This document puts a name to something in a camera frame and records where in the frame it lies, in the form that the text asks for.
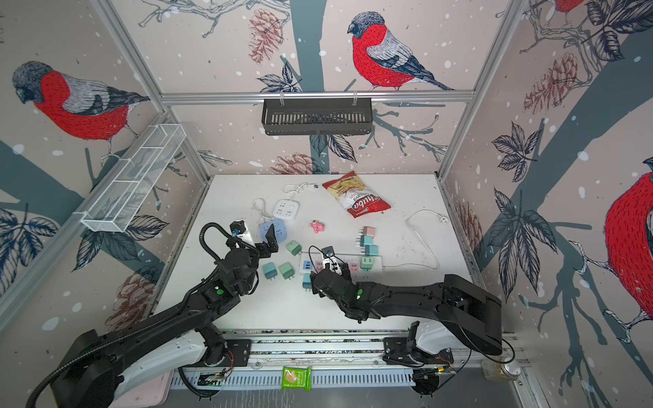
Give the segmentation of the teal charger plug front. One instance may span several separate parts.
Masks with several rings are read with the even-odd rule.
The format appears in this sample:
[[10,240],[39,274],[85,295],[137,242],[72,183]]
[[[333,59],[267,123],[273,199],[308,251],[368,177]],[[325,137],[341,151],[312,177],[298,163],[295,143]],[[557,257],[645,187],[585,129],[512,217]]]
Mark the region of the teal charger plug front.
[[302,280],[302,288],[306,291],[310,291],[312,288],[311,274],[304,274]]

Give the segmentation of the light green charger plug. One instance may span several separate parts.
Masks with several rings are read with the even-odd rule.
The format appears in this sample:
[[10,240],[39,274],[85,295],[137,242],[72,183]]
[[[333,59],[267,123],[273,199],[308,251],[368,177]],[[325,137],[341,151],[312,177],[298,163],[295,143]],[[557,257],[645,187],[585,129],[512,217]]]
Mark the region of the light green charger plug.
[[361,270],[369,271],[374,265],[373,257],[362,257],[360,261]]

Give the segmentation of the white multicolour power strip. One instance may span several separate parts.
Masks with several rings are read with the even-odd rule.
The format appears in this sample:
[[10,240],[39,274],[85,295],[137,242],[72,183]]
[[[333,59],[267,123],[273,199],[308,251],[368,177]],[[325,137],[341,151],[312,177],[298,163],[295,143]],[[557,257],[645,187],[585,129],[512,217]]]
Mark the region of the white multicolour power strip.
[[[349,265],[350,275],[352,280],[358,281],[374,281],[381,278],[384,274],[384,265],[381,257],[373,257],[374,265],[371,270],[365,271],[360,268],[361,258],[365,256],[360,255],[338,255],[338,260],[342,260]],[[301,274],[310,274],[312,272],[318,273],[323,269],[321,253],[301,253],[298,261],[298,270]]]

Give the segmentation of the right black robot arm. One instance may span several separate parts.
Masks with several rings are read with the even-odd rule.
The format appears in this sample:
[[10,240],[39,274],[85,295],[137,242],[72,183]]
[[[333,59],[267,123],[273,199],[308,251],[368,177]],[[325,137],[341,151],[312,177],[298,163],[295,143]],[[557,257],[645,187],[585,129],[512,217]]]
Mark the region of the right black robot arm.
[[333,300],[354,321],[391,316],[439,321],[465,347],[489,360],[497,362],[503,353],[501,302],[459,275],[421,287],[355,283],[345,263],[328,259],[323,267],[311,263],[309,279],[314,294]]

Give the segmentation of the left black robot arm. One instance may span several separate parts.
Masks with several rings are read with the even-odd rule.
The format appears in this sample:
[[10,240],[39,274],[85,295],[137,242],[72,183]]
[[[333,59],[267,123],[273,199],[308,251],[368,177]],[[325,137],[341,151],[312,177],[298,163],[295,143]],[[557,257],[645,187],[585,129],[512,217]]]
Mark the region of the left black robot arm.
[[209,222],[199,234],[214,271],[189,289],[174,306],[144,321],[100,336],[91,330],[75,339],[59,366],[32,391],[34,407],[50,388],[59,407],[108,407],[129,389],[178,367],[221,362],[224,338],[214,321],[256,291],[262,258],[277,253],[277,234],[270,228],[262,243],[244,241],[243,221],[229,229]]

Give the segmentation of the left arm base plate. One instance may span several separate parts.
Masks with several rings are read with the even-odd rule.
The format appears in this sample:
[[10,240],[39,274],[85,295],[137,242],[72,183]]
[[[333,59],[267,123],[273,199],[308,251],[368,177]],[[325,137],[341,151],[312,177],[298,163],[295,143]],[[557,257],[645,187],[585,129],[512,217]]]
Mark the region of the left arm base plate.
[[246,367],[253,342],[250,339],[226,339],[207,347],[201,359],[204,367]]

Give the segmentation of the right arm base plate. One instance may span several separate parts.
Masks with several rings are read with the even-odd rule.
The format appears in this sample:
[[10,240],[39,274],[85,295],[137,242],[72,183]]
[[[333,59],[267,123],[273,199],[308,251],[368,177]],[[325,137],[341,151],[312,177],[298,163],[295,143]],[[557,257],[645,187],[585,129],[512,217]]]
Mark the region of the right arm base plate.
[[428,365],[451,366],[454,362],[452,350],[445,348],[437,354],[430,354],[418,348],[408,338],[384,338],[382,360],[388,365],[419,368]]

